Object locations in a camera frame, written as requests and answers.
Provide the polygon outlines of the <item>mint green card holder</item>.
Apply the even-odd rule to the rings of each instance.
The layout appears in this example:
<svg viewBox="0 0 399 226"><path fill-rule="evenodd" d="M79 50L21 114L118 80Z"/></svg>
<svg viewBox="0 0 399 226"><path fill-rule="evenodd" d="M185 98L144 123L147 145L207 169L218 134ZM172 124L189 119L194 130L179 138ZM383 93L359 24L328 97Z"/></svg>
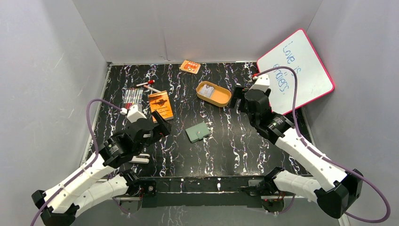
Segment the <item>mint green card holder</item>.
<svg viewBox="0 0 399 226"><path fill-rule="evenodd" d="M191 126L187 128L185 132L191 143L202 140L203 138L208 137L211 133L205 122Z"/></svg>

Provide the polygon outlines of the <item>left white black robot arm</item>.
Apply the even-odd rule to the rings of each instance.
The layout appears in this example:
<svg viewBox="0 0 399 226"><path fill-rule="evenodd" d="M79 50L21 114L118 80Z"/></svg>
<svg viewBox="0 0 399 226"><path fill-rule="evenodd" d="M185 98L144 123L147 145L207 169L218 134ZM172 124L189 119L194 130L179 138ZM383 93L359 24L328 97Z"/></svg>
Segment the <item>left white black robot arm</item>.
<svg viewBox="0 0 399 226"><path fill-rule="evenodd" d="M147 163L144 148L170 135L171 124L154 111L150 119L140 111L128 112L130 122L116 132L70 176L58 185L32 194L39 215L46 226L69 226L84 211L110 198L137 195L142 186L132 171L124 171L112 179L98 184L123 164L137 159Z"/></svg>

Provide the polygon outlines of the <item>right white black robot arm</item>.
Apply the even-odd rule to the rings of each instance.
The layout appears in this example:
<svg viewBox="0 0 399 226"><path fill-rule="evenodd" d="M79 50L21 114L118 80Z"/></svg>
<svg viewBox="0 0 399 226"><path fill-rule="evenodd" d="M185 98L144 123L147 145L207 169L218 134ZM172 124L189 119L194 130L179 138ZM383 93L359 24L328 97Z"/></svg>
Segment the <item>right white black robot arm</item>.
<svg viewBox="0 0 399 226"><path fill-rule="evenodd" d="M359 198L362 180L357 169L343 170L322 157L313 145L305 145L298 136L295 125L284 115L274 113L269 103L270 91L236 87L229 107L248 115L250 125L270 143L282 149L297 160L313 176L307 178L276 167L267 174L257 189L264 189L271 195L280 191L293 193L309 199L329 216L340 218Z"/></svg>

